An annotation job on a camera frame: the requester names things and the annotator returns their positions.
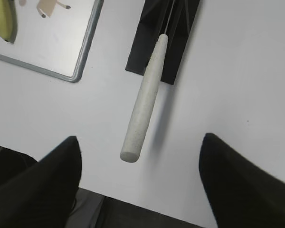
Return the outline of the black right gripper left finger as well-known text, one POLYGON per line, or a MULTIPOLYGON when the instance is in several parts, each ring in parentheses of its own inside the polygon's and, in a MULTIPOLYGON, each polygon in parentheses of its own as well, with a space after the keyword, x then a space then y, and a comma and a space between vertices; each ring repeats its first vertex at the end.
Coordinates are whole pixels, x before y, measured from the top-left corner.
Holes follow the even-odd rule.
POLYGON ((0 228, 63 228, 76 206, 82 158, 75 136, 40 161, 0 146, 0 228))

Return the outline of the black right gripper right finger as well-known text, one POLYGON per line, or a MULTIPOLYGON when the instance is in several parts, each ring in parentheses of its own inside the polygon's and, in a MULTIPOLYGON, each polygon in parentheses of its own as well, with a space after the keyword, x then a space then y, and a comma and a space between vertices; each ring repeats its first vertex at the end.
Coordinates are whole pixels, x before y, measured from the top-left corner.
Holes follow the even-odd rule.
POLYGON ((219 228, 285 228, 285 183, 213 133, 205 134, 199 174, 219 228))

